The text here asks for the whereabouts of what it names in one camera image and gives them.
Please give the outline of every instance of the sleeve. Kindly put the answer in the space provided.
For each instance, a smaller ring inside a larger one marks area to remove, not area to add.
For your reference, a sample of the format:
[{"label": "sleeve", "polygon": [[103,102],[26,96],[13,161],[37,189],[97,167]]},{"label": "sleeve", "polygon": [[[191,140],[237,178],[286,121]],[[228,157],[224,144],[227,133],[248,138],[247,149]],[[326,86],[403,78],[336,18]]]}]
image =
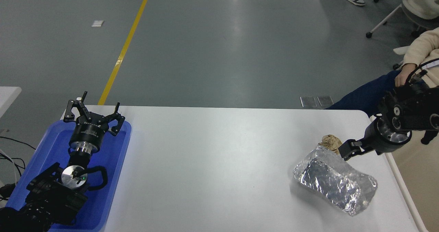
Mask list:
[{"label": "sleeve", "polygon": [[414,63],[419,66],[436,48],[439,48],[439,27],[424,32],[413,41],[404,55],[404,65]]}]

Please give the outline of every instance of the lanyard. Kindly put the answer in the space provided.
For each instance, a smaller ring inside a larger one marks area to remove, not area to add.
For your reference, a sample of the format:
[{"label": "lanyard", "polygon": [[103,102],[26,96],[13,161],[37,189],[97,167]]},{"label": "lanyard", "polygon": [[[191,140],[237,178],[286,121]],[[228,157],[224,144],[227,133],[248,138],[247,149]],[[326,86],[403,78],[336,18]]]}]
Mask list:
[{"label": "lanyard", "polygon": [[437,65],[439,65],[439,58],[423,63],[422,65],[419,66],[419,68],[421,68],[422,70],[426,70],[428,68],[432,68]]}]

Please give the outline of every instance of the white table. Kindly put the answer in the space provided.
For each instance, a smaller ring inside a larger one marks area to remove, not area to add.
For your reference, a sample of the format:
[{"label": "white table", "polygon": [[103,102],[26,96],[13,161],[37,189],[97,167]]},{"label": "white table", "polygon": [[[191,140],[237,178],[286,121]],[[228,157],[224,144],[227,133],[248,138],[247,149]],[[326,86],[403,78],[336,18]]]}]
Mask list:
[{"label": "white table", "polygon": [[105,232],[418,231],[384,155],[348,161],[378,180],[370,206],[354,217],[292,181],[293,168],[322,136],[362,138],[370,124],[363,112],[120,111],[132,135]]},{"label": "white table", "polygon": [[21,92],[19,87],[0,86],[0,118]]}]

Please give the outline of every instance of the aluminum foil package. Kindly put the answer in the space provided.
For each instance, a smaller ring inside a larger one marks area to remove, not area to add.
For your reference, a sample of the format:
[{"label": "aluminum foil package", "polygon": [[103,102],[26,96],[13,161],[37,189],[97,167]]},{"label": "aluminum foil package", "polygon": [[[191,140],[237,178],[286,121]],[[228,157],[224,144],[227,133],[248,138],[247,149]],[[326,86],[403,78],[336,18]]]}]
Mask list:
[{"label": "aluminum foil package", "polygon": [[294,178],[351,216],[369,206],[378,188],[375,178],[357,171],[320,145],[294,168]]}]

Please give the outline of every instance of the robotic arm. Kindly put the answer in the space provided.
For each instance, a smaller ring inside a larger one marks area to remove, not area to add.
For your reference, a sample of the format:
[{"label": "robotic arm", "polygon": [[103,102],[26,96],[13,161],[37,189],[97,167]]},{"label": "robotic arm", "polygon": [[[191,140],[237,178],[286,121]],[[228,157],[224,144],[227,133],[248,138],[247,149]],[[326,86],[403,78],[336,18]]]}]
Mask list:
[{"label": "robotic arm", "polygon": [[366,128],[364,138],[350,139],[339,147],[344,160],[375,151],[393,152],[408,143],[411,131],[424,131],[421,143],[428,144],[439,132],[439,86],[429,88],[419,83],[422,71],[407,85],[387,93],[378,105],[381,116]]},{"label": "robotic arm", "polygon": [[[86,191],[99,190],[107,182],[107,170],[103,166],[88,167],[93,154],[100,150],[105,132],[116,136],[125,118],[118,113],[117,103],[113,114],[102,116],[89,112],[82,98],[70,100],[64,115],[64,122],[75,122],[76,126],[69,142],[69,163],[61,168],[54,163],[36,176],[26,187],[29,194],[26,204],[15,210],[10,207],[0,208],[0,231],[2,232],[46,232],[54,223],[73,225],[77,213],[87,201]],[[80,116],[76,118],[72,109],[77,108]],[[118,121],[109,127],[111,121]],[[90,186],[87,175],[100,171],[102,183]]]}]

